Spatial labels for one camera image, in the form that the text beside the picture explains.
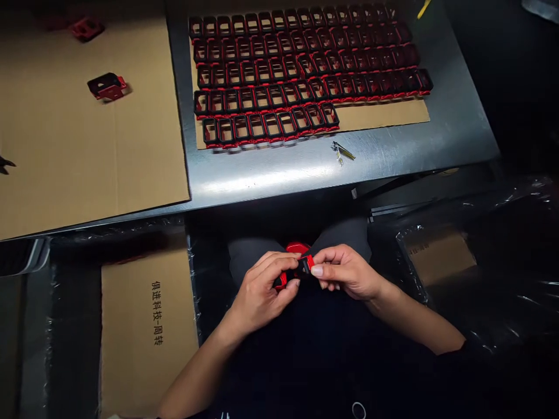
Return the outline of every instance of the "brown cardboard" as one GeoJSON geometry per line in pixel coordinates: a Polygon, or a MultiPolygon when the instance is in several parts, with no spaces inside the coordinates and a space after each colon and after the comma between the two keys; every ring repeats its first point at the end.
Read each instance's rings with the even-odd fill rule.
{"type": "Polygon", "coordinates": [[[420,230],[406,235],[404,243],[425,287],[477,265],[466,240],[452,227],[420,230]]]}
{"type": "Polygon", "coordinates": [[[102,419],[157,416],[163,393],[198,349],[194,318],[184,247],[103,267],[102,419]]]}
{"type": "Polygon", "coordinates": [[[0,240],[189,199],[162,2],[83,10],[107,27],[87,44],[0,17],[0,240]],[[133,92],[103,105],[86,83],[107,72],[133,92]]]}
{"type": "MultiPolygon", "coordinates": [[[[190,43],[190,74],[192,77],[192,91],[199,90],[198,74],[194,62],[194,47],[190,43]]],[[[339,118],[339,130],[335,132],[358,131],[363,129],[379,128],[393,125],[407,125],[410,123],[430,121],[429,112],[423,99],[384,101],[376,104],[360,104],[347,106],[337,105],[336,112],[339,118]]],[[[196,121],[196,146],[198,150],[206,149],[202,121],[196,121]]]]}

